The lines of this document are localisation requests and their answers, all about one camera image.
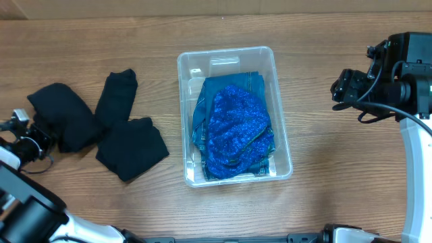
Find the blue denim jeans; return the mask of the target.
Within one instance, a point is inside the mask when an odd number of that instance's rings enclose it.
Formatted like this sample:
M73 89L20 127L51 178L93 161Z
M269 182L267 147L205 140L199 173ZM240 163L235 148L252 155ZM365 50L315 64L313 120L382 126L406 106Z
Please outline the blue denim jeans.
M220 180L209 173L205 164L207 153L207 126L215 95L229 85L240 87L258 96L267 106L264 78L258 72L244 72L205 79L192 117L192 141L200 151L202 170L206 180Z

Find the blue sequin fabric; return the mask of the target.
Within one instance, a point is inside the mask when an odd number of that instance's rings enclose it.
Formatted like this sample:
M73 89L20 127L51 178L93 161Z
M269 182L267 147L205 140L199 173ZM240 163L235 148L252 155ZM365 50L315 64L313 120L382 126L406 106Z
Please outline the blue sequin fabric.
M264 102L234 85L220 90L211 107L206 150L205 164L217 179L268 173L275 142Z

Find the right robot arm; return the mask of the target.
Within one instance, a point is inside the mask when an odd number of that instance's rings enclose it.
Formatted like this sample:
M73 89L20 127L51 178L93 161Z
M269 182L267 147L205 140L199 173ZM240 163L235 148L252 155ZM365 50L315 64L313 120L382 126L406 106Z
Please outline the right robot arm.
M431 34L393 34L367 48L368 72L344 69L331 86L334 111L359 110L358 121L394 118L406 154L407 203L402 242L431 241Z

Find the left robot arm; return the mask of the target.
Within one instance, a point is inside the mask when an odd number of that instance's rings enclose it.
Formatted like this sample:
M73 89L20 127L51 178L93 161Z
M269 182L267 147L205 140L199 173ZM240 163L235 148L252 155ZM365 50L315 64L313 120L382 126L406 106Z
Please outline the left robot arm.
M1 139L1 241L144 242L126 229L73 216L57 195L21 172L51 148L49 136L27 124L27 118L16 114L1 124L1 131L16 136L14 142Z

